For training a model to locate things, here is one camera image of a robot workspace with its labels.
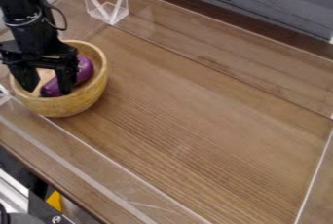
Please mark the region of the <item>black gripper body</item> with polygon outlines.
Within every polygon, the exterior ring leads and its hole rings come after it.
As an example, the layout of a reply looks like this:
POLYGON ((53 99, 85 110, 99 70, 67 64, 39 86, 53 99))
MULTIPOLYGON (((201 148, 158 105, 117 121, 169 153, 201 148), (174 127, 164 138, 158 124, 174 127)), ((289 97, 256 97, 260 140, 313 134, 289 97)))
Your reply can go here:
POLYGON ((78 50, 59 38, 59 29, 51 19, 7 20, 14 39, 0 43, 3 62, 11 71, 75 71, 78 50))

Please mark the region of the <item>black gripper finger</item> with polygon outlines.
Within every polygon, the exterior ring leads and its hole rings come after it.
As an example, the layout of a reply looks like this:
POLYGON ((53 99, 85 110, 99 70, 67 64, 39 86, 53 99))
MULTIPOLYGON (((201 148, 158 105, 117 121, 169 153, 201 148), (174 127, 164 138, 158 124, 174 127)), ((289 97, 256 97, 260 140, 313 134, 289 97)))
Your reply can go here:
POLYGON ((77 83, 77 70, 78 68, 75 66, 62 66, 57 69, 62 95, 71 93, 73 87, 77 83))
POLYGON ((10 66, 10 71, 25 90, 33 93, 41 81, 37 69, 15 64, 10 66))

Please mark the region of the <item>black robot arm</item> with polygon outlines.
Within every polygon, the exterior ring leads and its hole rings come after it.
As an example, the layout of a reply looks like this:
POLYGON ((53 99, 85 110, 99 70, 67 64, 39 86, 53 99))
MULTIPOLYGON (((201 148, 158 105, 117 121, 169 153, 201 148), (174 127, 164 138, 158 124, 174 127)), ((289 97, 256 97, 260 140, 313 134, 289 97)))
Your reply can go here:
POLYGON ((54 70, 65 95, 77 83, 78 49, 59 38, 67 27, 57 26, 55 9, 47 0, 0 0, 5 24, 14 35, 14 40, 0 43, 0 60, 31 93, 41 82, 38 70, 54 70))

